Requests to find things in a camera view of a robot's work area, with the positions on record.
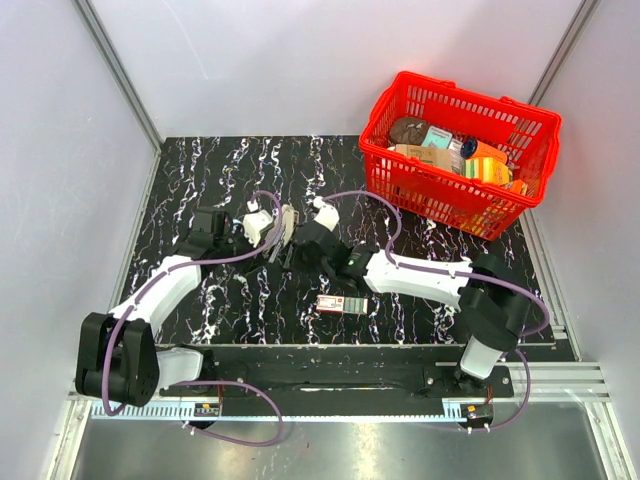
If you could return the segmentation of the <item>beige and black stapler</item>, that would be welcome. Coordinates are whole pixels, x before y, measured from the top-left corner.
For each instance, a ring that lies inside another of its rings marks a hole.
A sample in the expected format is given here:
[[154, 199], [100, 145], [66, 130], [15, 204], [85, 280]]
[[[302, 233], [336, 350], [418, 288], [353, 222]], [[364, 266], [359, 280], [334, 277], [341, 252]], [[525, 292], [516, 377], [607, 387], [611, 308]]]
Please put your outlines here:
[[299, 212], [291, 205], [282, 207], [282, 225], [277, 229], [277, 241], [270, 250], [268, 262], [276, 263], [286, 250], [299, 221]]

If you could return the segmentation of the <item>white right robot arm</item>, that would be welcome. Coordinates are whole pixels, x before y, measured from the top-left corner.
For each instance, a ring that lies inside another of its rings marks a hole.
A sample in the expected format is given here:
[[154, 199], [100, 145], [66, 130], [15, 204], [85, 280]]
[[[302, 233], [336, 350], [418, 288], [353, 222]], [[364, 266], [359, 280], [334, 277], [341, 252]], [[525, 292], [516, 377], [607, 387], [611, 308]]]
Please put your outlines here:
[[324, 275], [350, 292], [407, 295], [453, 308], [466, 329], [466, 347], [454, 380], [468, 396], [486, 389], [494, 365], [516, 348], [532, 303], [491, 255], [462, 262], [387, 255], [374, 246], [347, 246], [316, 221], [286, 236], [283, 267]]

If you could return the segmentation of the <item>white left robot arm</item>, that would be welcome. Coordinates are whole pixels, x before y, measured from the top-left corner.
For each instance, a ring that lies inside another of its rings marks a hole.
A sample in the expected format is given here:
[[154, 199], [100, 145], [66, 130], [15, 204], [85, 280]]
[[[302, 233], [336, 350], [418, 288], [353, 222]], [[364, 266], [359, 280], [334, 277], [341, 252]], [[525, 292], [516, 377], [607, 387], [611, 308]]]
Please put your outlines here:
[[197, 210], [191, 229], [149, 279], [107, 313], [83, 321], [75, 374], [78, 393], [99, 398], [115, 416], [145, 406], [160, 389], [183, 384], [195, 395], [211, 392], [215, 369], [190, 347], [158, 350], [155, 336], [181, 301], [218, 265], [255, 259], [277, 240], [282, 218], [256, 209], [240, 222], [210, 207]]

